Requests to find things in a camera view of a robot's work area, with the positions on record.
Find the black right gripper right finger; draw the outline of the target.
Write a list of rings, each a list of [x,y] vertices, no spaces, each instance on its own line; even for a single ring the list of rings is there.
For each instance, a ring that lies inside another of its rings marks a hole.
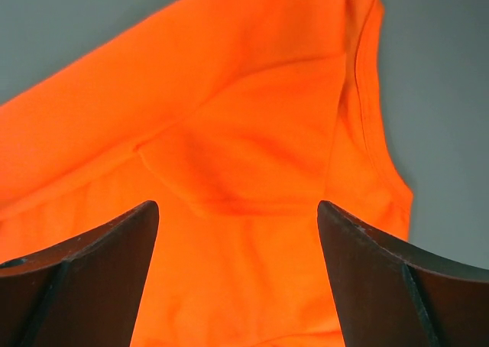
[[[486,346],[488,271],[435,255],[318,206],[329,283],[346,346]]]

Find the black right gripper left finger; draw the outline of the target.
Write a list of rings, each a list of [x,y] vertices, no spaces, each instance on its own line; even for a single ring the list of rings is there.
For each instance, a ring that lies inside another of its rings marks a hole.
[[[1,264],[3,346],[129,346],[154,250],[147,201],[44,250]]]

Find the orange t shirt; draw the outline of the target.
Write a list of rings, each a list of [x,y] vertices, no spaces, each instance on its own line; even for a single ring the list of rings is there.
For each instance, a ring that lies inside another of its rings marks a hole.
[[[1,258],[152,199],[135,346],[340,346],[317,206],[397,237],[381,0],[179,0],[1,108]]]

